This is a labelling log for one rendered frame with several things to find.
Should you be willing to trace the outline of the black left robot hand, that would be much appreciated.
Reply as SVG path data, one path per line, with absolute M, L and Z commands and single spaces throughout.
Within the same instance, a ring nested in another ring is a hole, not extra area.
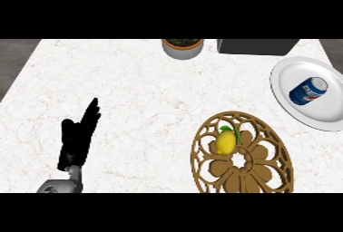
M 60 171 L 65 171 L 71 166 L 81 167 L 84 165 L 91 136 L 100 118 L 99 110 L 97 99 L 93 99 L 80 122 L 69 119 L 62 120 L 62 149 L 57 161 L 57 170 Z

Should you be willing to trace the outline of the brown round openwork placemat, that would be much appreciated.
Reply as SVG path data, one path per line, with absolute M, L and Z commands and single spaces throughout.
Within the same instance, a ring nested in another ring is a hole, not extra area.
M 216 139 L 235 134 L 235 148 L 219 154 Z M 192 179 L 198 190 L 216 192 L 292 192 L 292 163 L 269 125 L 241 111 L 224 111 L 202 123 L 192 139 Z

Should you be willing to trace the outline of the white round plate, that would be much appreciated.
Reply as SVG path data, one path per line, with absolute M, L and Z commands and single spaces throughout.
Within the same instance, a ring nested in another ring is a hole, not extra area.
M 269 80 L 291 116 L 318 130 L 343 131 L 343 74 L 312 58 L 291 57 L 275 65 Z

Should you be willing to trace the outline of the blue soda can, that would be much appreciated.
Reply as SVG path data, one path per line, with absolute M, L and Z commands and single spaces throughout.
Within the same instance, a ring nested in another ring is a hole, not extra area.
M 294 104 L 306 105 L 326 93 L 326 90 L 326 81 L 321 77 L 309 77 L 290 91 L 290 99 Z

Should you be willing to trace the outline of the yellow lemon with green leaf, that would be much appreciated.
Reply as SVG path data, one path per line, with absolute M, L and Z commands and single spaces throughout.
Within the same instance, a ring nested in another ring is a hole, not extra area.
M 219 154 L 230 154 L 236 145 L 241 144 L 239 131 L 229 126 L 220 126 L 220 134 L 216 138 L 216 149 Z

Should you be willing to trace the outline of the grey pot with plant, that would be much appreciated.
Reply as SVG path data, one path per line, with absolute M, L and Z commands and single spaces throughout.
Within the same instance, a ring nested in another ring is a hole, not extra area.
M 196 42 L 187 46 L 174 45 L 165 39 L 162 39 L 164 52 L 171 58 L 177 60 L 192 59 L 201 53 L 202 47 L 202 39 L 198 39 Z

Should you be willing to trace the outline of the dark grey box appliance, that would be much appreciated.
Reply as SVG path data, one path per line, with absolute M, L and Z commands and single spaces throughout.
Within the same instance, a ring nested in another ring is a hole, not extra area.
M 219 53 L 284 56 L 298 39 L 219 39 Z

